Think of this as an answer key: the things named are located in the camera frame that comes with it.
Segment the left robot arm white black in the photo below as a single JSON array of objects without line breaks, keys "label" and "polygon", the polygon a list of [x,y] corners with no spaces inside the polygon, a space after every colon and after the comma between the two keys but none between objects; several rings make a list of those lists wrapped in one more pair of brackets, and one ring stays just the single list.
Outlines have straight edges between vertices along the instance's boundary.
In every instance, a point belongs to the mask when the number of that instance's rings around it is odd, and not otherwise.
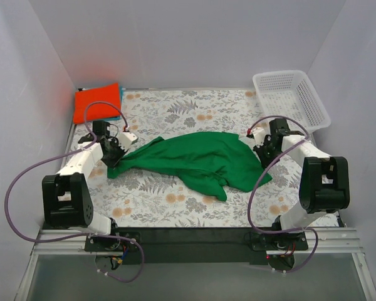
[{"label": "left robot arm white black", "polygon": [[78,141],[79,152],[57,174],[42,180],[44,220],[54,228],[109,235],[112,219],[93,209],[86,179],[98,162],[115,167],[125,154],[110,135],[110,123],[94,121],[93,132]]}]

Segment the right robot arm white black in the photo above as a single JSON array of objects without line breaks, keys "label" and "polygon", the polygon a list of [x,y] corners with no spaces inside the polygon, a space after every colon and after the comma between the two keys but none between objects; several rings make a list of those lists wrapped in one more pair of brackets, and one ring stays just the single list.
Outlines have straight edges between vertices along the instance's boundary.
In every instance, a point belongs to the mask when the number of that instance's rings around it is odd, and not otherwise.
[{"label": "right robot arm white black", "polygon": [[255,188],[269,170],[288,155],[301,167],[299,200],[270,230],[258,227],[254,230],[266,235],[301,233],[318,218],[348,208],[350,185],[346,158],[318,149],[310,141],[307,129],[290,117],[269,115],[267,119],[268,132],[256,124],[246,132],[255,141],[253,150],[264,169]]}]

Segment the green t shirt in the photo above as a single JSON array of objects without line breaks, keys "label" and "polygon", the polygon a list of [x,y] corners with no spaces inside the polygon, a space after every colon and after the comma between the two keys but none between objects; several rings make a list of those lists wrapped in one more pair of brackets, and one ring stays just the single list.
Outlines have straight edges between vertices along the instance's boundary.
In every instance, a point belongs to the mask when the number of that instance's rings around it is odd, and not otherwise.
[{"label": "green t shirt", "polygon": [[224,187],[250,193],[255,184],[272,180],[254,152],[237,134],[195,132],[170,139],[157,137],[125,155],[107,176],[115,179],[129,169],[178,177],[189,189],[226,201]]}]

